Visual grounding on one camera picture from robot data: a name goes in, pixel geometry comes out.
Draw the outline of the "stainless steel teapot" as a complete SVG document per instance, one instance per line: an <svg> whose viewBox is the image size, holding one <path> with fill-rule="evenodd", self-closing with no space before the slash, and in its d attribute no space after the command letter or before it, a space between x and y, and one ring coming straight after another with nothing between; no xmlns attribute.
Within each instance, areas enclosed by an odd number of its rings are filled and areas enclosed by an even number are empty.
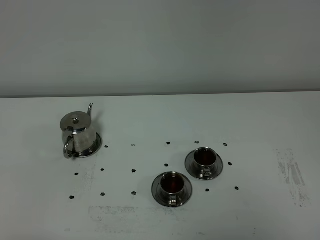
<svg viewBox="0 0 320 240"><path fill-rule="evenodd" d="M83 152L95 143L98 133L92 123L92 108L93 104L90 103L87 112L74 111L60 121L66 159L74 158L75 153Z"/></svg>

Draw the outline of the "far stainless steel saucer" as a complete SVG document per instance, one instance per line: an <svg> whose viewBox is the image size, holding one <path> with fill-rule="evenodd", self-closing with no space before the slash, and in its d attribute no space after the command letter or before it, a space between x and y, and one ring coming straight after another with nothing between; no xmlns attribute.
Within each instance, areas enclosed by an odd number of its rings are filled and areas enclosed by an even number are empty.
<svg viewBox="0 0 320 240"><path fill-rule="evenodd" d="M224 168L221 157L209 147L199 147L190 152L184 165L192 177L204 181L217 178Z"/></svg>

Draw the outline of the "near stainless steel teacup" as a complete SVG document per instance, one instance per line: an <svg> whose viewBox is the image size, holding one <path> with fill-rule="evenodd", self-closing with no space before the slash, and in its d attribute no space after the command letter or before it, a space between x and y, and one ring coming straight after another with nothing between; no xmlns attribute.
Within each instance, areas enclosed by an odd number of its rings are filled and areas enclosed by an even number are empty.
<svg viewBox="0 0 320 240"><path fill-rule="evenodd" d="M160 179L160 199L166 207L178 207L183 203L185 181L175 171L165 172Z"/></svg>

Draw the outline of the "stainless steel saucer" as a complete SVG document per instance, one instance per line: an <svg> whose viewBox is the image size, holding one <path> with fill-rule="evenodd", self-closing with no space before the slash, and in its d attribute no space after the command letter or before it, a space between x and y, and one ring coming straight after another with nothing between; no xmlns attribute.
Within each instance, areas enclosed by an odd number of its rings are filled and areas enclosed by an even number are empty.
<svg viewBox="0 0 320 240"><path fill-rule="evenodd" d="M190 180L182 173L167 171L155 178L151 186L151 193L158 204L177 208L190 200L193 187Z"/></svg>
<svg viewBox="0 0 320 240"><path fill-rule="evenodd" d="M217 178L224 168L221 157L209 147L199 147L190 152L184 165L192 177L204 181Z"/></svg>

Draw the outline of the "stainless steel teacup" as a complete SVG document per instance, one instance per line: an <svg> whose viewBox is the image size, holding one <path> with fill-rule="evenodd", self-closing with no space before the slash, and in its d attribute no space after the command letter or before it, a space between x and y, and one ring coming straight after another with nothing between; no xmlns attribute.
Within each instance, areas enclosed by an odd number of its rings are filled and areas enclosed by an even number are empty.
<svg viewBox="0 0 320 240"><path fill-rule="evenodd" d="M183 203L185 181L175 171L165 172L160 179L160 199L166 207L178 207Z"/></svg>
<svg viewBox="0 0 320 240"><path fill-rule="evenodd" d="M214 178L217 171L217 155L208 147L200 147L195 150L194 157L194 172L197 178L209 180Z"/></svg>

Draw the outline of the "steel teapot saucer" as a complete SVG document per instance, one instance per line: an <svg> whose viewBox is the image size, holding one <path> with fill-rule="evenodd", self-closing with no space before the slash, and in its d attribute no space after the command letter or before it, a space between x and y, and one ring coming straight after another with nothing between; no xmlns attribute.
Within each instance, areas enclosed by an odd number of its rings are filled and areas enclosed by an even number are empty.
<svg viewBox="0 0 320 240"><path fill-rule="evenodd" d="M96 141L94 142L94 144L87 150L85 151L81 151L81 152L76 152L73 157L74 158L87 158L90 157L92 155L94 155L96 152L99 151L99 149L102 146L102 138L101 136L97 133L96 134Z"/></svg>

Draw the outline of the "near stainless steel saucer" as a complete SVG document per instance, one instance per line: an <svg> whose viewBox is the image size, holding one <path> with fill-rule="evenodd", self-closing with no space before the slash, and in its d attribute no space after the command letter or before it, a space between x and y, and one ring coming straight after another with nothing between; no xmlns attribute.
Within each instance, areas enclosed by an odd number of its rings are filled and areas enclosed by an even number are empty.
<svg viewBox="0 0 320 240"><path fill-rule="evenodd" d="M151 186L151 193L158 204L177 208L190 200L193 187L190 180L182 173L167 171L155 178Z"/></svg>

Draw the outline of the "far stainless steel teacup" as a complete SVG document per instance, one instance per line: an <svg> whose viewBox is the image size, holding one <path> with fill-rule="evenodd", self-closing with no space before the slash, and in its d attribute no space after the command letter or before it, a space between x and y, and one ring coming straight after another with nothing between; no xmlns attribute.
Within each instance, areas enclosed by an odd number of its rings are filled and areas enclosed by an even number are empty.
<svg viewBox="0 0 320 240"><path fill-rule="evenodd" d="M214 178L217 171L217 155L208 147L200 147L195 150L194 157L194 172L197 178L209 180Z"/></svg>

